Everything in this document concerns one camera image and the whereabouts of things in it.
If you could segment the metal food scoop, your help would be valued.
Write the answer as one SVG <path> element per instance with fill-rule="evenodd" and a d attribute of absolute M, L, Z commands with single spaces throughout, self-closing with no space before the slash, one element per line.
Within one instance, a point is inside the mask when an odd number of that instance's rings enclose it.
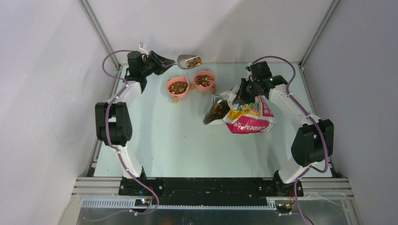
<path fill-rule="evenodd" d="M 198 55 L 180 54 L 177 57 L 174 65 L 178 66 L 180 69 L 193 69 L 199 67 L 203 64 L 202 59 Z"/>

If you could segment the cat food bag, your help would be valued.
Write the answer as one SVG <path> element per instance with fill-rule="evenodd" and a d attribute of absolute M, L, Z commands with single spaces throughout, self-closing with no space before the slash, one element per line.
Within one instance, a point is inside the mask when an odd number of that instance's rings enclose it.
<path fill-rule="evenodd" d="M 268 132 L 276 119 L 264 96 L 255 97 L 253 103 L 233 104 L 239 85 L 231 90 L 212 95 L 212 103 L 203 117 L 204 125 L 223 125 L 233 134 Z"/>

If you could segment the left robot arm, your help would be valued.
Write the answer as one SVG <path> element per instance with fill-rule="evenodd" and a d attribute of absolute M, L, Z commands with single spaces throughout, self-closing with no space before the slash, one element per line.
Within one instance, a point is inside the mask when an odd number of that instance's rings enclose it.
<path fill-rule="evenodd" d="M 135 178 L 130 189 L 137 195 L 148 191 L 148 182 L 139 176 L 142 166 L 135 156 L 128 151 L 128 143 L 132 138 L 133 128 L 129 114 L 129 106 L 144 91 L 147 77 L 161 75 L 177 62 L 156 54 L 153 51 L 127 51 L 128 68 L 126 74 L 118 79 L 122 87 L 106 102 L 98 102 L 95 109 L 95 125 L 97 138 L 113 149 L 120 161 L 123 175 Z"/>

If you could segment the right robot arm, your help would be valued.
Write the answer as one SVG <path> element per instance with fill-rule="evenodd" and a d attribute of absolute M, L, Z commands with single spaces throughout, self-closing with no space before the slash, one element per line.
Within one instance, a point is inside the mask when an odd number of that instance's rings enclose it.
<path fill-rule="evenodd" d="M 287 195 L 291 183 L 302 178 L 309 170 L 325 173 L 333 152 L 334 125 L 307 110 L 291 91 L 296 77 L 295 67 L 289 63 L 293 75 L 286 80 L 281 75 L 272 75 L 266 61 L 256 60 L 246 67 L 248 77 L 241 80 L 233 103 L 248 104 L 256 97 L 265 97 L 275 104 L 292 124 L 296 135 L 291 144 L 291 158 L 276 171 L 273 190 L 279 196 Z"/>

